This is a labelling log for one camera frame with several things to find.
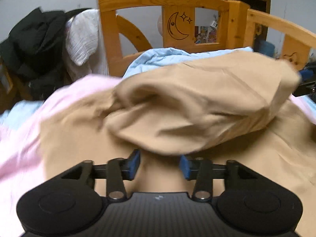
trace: bedding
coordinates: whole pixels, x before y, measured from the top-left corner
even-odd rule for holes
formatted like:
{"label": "bedding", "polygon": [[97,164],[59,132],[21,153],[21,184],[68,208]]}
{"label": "bedding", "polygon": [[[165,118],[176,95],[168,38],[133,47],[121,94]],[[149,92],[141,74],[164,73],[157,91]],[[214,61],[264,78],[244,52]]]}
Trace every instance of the bedding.
{"label": "bedding", "polygon": [[[299,81],[290,63],[244,51],[136,74],[42,122],[45,178],[140,147],[127,191],[192,192],[179,157],[168,155],[235,159],[296,193],[304,206],[297,232],[314,237],[315,125],[288,100]],[[221,183],[214,182],[215,195]],[[104,184],[96,184],[101,195]]]}
{"label": "bedding", "polygon": [[316,104],[308,95],[294,97],[290,95],[290,100],[301,109],[310,122],[316,124]]}
{"label": "bedding", "polygon": [[183,61],[212,58],[231,53],[235,50],[243,50],[250,52],[253,51],[251,47],[233,50],[218,50],[202,53],[187,53],[184,50],[179,50],[171,47],[150,49],[141,54],[128,66],[123,78],[130,77],[137,73],[146,72],[151,69],[156,69],[158,67],[163,67],[166,65],[171,65]]}
{"label": "bedding", "polygon": [[18,130],[18,128],[35,113],[44,101],[26,101],[17,102],[11,110],[6,110],[0,115],[0,127]]}
{"label": "bedding", "polygon": [[0,236],[17,237],[23,228],[16,215],[18,199],[44,181],[39,156],[42,120],[62,111],[77,100],[111,88],[120,78],[88,75],[68,87],[55,91],[17,130],[0,131]]}

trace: white towel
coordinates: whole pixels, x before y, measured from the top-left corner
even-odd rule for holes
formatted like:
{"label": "white towel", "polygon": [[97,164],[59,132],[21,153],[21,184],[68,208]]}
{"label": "white towel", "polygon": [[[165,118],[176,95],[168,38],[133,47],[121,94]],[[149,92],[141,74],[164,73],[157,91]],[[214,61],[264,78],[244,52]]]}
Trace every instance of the white towel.
{"label": "white towel", "polygon": [[89,9],[75,16],[71,22],[65,46],[70,59],[78,66],[97,50],[99,21],[99,10]]}

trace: black jacket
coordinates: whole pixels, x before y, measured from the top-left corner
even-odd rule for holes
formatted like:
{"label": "black jacket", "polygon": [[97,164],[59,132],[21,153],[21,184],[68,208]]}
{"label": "black jacket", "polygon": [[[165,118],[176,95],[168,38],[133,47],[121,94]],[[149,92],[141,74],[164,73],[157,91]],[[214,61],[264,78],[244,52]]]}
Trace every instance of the black jacket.
{"label": "black jacket", "polygon": [[62,48],[66,21],[86,9],[42,12],[36,8],[17,23],[0,44],[9,71],[17,74],[36,100],[44,100],[63,83]]}

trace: bed rail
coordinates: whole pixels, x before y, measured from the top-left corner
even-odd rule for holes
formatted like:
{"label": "bed rail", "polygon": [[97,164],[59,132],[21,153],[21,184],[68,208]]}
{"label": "bed rail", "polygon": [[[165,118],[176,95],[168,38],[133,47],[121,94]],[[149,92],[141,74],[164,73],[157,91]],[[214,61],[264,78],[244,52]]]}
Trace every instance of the bed rail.
{"label": "bed rail", "polygon": [[[143,6],[162,7],[163,47],[175,47],[187,52],[205,52],[253,46],[256,24],[285,33],[281,58],[301,69],[308,60],[311,48],[316,48],[316,35],[292,22],[250,9],[248,4],[235,0],[98,0],[109,73],[122,76],[128,65],[140,53],[123,57],[119,33],[122,29],[116,10]],[[219,22],[216,43],[194,43],[195,8],[217,10]],[[138,51],[149,47],[140,31],[130,30],[128,39],[137,43]]]}
{"label": "bed rail", "polygon": [[285,34],[280,58],[287,59],[297,70],[308,62],[311,48],[316,48],[316,34],[279,17],[249,9],[244,37],[244,47],[253,46],[256,24],[273,28]]}

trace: crescent moon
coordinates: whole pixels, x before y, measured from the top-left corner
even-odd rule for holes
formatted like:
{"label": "crescent moon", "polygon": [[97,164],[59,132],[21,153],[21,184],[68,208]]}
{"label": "crescent moon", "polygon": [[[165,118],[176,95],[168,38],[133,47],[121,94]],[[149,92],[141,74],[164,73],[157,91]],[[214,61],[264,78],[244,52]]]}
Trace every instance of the crescent moon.
{"label": "crescent moon", "polygon": [[177,28],[176,20],[177,20],[178,14],[179,12],[175,12],[174,14],[170,16],[170,18],[168,19],[167,28],[172,38],[176,40],[183,40],[187,38],[189,35],[181,33],[179,29]]}

